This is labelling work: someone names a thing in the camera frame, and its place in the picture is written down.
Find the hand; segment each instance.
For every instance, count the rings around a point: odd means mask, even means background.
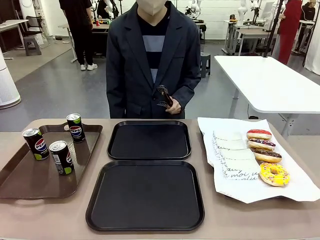
[[[167,108],[165,111],[167,113],[170,113],[171,115],[181,113],[180,103],[177,100],[175,100],[174,98],[172,98],[172,97],[170,97],[170,98],[173,101],[172,107]]]
[[[279,18],[283,20],[283,19],[286,19],[286,16],[280,13]]]

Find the face mask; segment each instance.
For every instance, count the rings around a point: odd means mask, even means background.
[[[139,8],[151,16],[157,14],[163,8],[166,1],[167,0],[136,0]]]

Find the donut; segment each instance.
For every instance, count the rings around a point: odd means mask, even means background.
[[[277,164],[282,160],[282,156],[274,151],[252,148],[255,159],[263,162]]]
[[[268,140],[264,139],[257,139],[257,138],[251,138],[248,141],[249,148],[253,149],[265,149],[265,150],[270,150],[273,151],[275,150],[276,145]]]
[[[265,139],[270,140],[272,137],[272,134],[269,131],[266,130],[260,130],[260,129],[252,129],[246,133],[246,137],[250,139]]]
[[[290,174],[279,164],[264,162],[260,165],[260,170],[262,180],[272,186],[281,187],[290,181]]]

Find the pepsi can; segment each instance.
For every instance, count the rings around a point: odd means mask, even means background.
[[[59,174],[68,175],[73,171],[73,169],[75,169],[68,145],[65,141],[53,142],[50,144],[49,150],[52,153],[52,157]]]
[[[81,122],[81,116],[78,113],[72,113],[66,117],[71,136],[74,143],[81,143],[86,139],[84,128]]]
[[[49,157],[47,144],[39,128],[30,128],[22,133],[26,143],[36,160],[40,161]]]

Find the neck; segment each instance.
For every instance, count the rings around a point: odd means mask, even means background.
[[[168,9],[166,8],[166,6],[163,6],[163,8],[161,8],[159,12],[157,12],[155,15],[152,16],[146,13],[141,7],[138,6],[137,13],[148,24],[152,26],[156,26],[165,17],[167,10]]]

